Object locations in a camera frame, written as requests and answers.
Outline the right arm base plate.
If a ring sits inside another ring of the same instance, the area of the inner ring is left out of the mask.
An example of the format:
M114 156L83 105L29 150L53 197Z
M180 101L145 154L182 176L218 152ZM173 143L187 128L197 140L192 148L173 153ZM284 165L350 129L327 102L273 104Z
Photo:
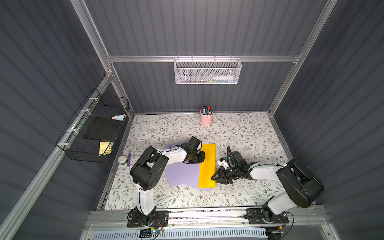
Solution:
M289 223L286 212L275 215L273 212L266 208L248 208L246 214L243 215L244 219L249 221L249 224L281 224Z

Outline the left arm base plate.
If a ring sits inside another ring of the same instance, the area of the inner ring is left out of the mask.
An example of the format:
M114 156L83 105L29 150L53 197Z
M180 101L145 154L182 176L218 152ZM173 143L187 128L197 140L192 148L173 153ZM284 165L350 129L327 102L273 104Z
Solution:
M127 219L128 228L161 228L168 225L169 211L154 209L148 216L145 216L138 208L135 208L128 213Z

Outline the purple paper sheet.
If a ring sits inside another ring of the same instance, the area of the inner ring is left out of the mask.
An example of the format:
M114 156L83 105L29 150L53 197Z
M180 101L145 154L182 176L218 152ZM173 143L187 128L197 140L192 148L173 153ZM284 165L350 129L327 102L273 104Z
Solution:
M167 165L164 178L168 180L169 187L185 185L210 193L212 188L199 188L200 164L173 163Z

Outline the pink pen cup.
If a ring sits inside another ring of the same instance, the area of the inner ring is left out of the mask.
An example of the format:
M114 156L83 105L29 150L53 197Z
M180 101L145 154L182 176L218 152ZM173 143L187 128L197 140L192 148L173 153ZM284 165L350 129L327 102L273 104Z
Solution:
M213 109L210 106L202 105L200 109L200 121L203 126L212 124Z

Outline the pastel note pad in basket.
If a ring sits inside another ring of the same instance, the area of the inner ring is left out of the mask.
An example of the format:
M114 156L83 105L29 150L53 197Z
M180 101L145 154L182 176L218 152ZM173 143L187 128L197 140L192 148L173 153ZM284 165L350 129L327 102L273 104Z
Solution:
M117 116L113 116L112 120L123 121L125 119L125 117L126 117L126 115L117 115Z

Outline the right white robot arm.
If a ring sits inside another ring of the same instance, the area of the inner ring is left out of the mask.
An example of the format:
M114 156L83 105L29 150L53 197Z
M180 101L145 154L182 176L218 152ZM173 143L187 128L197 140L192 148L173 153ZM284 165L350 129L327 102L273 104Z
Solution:
M219 184L234 180L268 180L279 182L284 191L262 205L260 214L267 223L294 207L308 208L325 190L323 183L298 160L284 165L247 163L238 151L227 147L227 157L218 161L220 168L211 176Z

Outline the black box in basket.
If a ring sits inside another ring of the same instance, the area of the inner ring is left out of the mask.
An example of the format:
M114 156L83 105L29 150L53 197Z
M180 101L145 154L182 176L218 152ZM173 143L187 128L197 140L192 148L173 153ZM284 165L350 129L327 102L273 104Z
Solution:
M84 138L100 142L114 142L122 123L122 121L112 120L111 118L96 117L86 130Z

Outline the yellow sticky note pad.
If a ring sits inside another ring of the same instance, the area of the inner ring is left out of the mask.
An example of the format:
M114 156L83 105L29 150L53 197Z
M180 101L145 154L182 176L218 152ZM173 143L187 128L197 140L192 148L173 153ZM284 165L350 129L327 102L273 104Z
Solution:
M114 143L113 142L100 142L99 145L99 155L109 155L112 153Z

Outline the yellow rectangular paper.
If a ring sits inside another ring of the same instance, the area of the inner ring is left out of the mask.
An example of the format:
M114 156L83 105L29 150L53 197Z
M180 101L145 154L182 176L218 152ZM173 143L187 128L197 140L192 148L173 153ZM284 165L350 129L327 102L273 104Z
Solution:
M216 172L216 144L203 144L202 151L205 153L204 162L200 164L199 188L214 188L216 181L211 180Z

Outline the white vented panel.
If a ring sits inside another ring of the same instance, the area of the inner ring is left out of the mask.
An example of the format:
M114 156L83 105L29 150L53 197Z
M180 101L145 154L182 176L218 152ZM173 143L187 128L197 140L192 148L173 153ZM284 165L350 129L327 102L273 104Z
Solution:
M228 228L228 229L166 229L158 237L145 237L139 230L127 231L96 231L93 240L182 240L182 239L213 239L213 238L256 238L268 239L266 231L259 228Z

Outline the white bottle in basket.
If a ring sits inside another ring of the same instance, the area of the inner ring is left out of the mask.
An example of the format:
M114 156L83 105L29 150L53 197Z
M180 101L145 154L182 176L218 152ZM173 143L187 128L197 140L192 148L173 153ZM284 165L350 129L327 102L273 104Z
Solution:
M216 76L213 77L213 81L218 82L231 82L234 80L234 76Z

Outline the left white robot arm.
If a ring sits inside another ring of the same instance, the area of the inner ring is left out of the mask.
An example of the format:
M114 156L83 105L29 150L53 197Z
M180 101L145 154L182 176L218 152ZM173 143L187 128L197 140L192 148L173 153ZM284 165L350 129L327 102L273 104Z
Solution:
M139 213L148 217L155 212L153 188L158 184L168 165L174 163L201 164L205 160L203 143L196 137L188 142L171 145L169 149L148 147L131 167L130 175L138 190Z

